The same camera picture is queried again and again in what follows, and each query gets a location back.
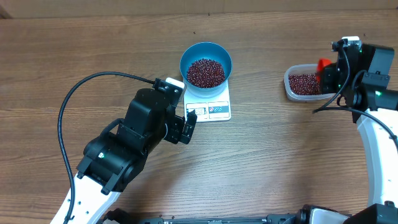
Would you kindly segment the orange measuring scoop blue handle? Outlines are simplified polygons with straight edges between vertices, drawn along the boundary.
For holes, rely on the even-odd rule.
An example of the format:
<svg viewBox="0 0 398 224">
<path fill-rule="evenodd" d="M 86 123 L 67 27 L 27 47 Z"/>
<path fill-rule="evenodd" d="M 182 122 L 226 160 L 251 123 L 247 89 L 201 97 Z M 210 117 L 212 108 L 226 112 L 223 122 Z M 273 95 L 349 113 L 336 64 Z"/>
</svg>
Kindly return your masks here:
<svg viewBox="0 0 398 224">
<path fill-rule="evenodd" d="M 317 82 L 320 83 L 321 79 L 322 79 L 322 71 L 325 67 L 329 66 L 330 64 L 332 64 L 331 60 L 327 59 L 327 58 L 320 58 L 318 60 L 318 64 L 317 64 L 317 72 L 316 72 L 316 79 Z"/>
</svg>

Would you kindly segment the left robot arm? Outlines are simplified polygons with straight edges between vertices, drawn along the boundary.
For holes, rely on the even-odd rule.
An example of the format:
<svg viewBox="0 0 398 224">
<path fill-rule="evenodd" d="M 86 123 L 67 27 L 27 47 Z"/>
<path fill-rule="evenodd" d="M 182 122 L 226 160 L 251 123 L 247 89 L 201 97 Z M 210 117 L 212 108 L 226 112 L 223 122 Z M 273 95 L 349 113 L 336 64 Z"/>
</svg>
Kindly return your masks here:
<svg viewBox="0 0 398 224">
<path fill-rule="evenodd" d="M 83 151 L 75 187 L 52 223 L 96 223 L 121 192 L 143 170 L 148 155 L 161 142 L 188 144 L 197 116 L 175 114 L 179 87 L 140 89 L 126 116 L 115 119 Z"/>
</svg>

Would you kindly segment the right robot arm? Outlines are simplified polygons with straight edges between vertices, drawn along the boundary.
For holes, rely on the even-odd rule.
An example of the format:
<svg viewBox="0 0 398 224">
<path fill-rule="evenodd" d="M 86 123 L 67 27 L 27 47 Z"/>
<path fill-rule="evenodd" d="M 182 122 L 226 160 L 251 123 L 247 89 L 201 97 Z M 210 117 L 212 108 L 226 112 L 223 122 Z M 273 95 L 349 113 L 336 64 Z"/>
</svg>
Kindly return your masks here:
<svg viewBox="0 0 398 224">
<path fill-rule="evenodd" d="M 363 142 L 368 169 L 368 206 L 355 215 L 304 205 L 291 223 L 397 223 L 397 91 L 388 89 L 394 49 L 357 37 L 332 42 L 335 63 L 317 72 L 330 102 L 314 110 L 349 111 Z"/>
</svg>

